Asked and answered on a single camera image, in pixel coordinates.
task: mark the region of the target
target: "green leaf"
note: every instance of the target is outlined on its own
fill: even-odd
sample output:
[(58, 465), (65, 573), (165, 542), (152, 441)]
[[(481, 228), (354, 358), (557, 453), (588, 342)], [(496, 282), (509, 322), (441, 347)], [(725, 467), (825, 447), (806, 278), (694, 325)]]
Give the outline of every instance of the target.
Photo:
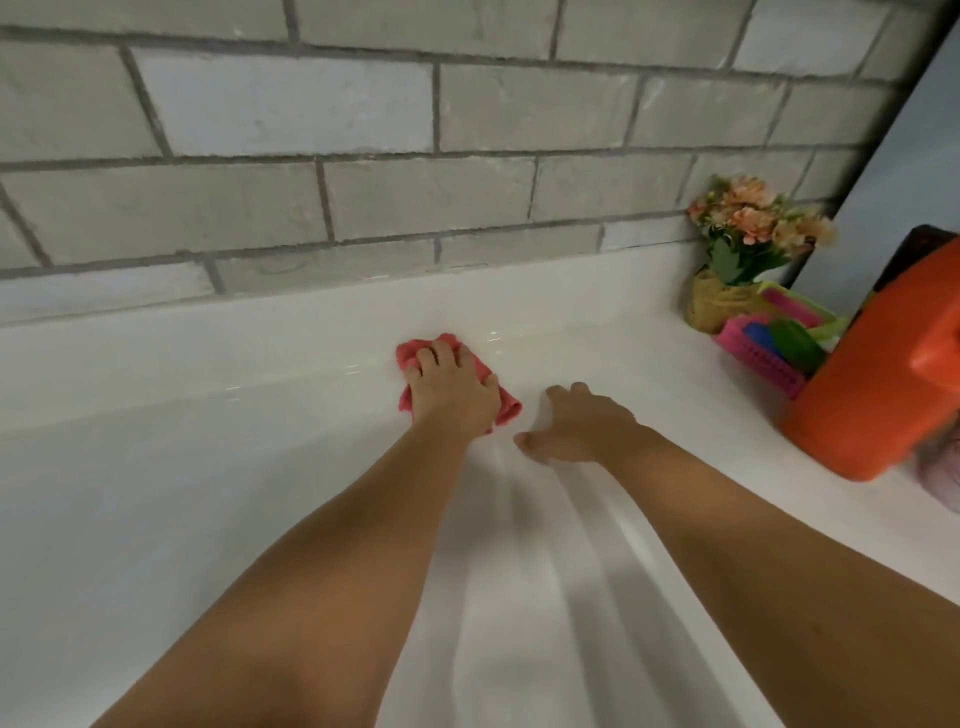
[(714, 240), (710, 246), (710, 268), (725, 285), (732, 285), (741, 273), (740, 256), (731, 250), (726, 240)]
[(771, 246), (769, 250), (764, 251), (760, 255), (755, 255), (744, 263), (740, 271), (740, 276), (737, 279), (737, 284), (752, 283), (763, 271), (779, 268), (781, 265), (789, 263), (792, 259), (789, 255), (785, 255), (783, 252)]

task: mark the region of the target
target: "burlap pot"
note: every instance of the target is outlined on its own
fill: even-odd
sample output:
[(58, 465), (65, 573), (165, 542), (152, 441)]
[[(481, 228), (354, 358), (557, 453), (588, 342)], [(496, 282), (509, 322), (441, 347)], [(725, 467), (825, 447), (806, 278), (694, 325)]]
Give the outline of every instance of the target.
[(751, 311), (757, 288), (757, 283), (724, 285), (713, 271), (705, 268), (693, 277), (684, 321), (703, 333), (720, 333), (728, 319)]

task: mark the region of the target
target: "pink cloth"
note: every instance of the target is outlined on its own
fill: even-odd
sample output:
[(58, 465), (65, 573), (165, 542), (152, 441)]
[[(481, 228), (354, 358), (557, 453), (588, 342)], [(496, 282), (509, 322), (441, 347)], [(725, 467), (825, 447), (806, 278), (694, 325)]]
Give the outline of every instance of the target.
[[(458, 339), (452, 333), (442, 333), (437, 338), (449, 344), (450, 348), (453, 349), (454, 354), (456, 354), (463, 346), (463, 344), (460, 342), (460, 339)], [(405, 372), (407, 367), (409, 367), (411, 364), (420, 369), (420, 363), (417, 360), (417, 352), (421, 349), (429, 349), (430, 344), (432, 343), (433, 342), (427, 341), (426, 339), (411, 339), (404, 344), (400, 344), (398, 347), (396, 347), (397, 366), (399, 366), (402, 372)], [(491, 375), (492, 372), (490, 367), (480, 361), (476, 355), (473, 357), (473, 361), (476, 362), (477, 378), (479, 378), (480, 381), (485, 380)], [(500, 387), (500, 411), (496, 415), (496, 424), (505, 425), (518, 414), (520, 414), (522, 409), (523, 405), (520, 404), (520, 401), (503, 387)], [(403, 394), (400, 395), (400, 412), (411, 412), (412, 410), (413, 394), (411, 394), (410, 386), (408, 385), (407, 388), (403, 390)]]

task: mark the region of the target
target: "orange bottle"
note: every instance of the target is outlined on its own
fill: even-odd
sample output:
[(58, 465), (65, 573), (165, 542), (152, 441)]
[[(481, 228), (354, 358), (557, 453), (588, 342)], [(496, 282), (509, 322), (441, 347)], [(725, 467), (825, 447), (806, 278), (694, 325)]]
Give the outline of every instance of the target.
[(870, 301), (780, 429), (849, 480), (900, 462), (960, 409), (960, 238)]

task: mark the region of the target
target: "pink plastic basket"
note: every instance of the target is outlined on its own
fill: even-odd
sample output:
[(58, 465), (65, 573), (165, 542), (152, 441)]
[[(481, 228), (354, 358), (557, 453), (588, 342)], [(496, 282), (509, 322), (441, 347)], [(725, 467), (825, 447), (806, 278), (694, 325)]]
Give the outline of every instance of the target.
[(743, 332), (747, 324), (754, 322), (769, 324), (770, 316), (763, 314), (735, 316), (713, 338), (723, 349), (785, 392), (791, 400), (795, 399), (806, 385), (806, 377)]

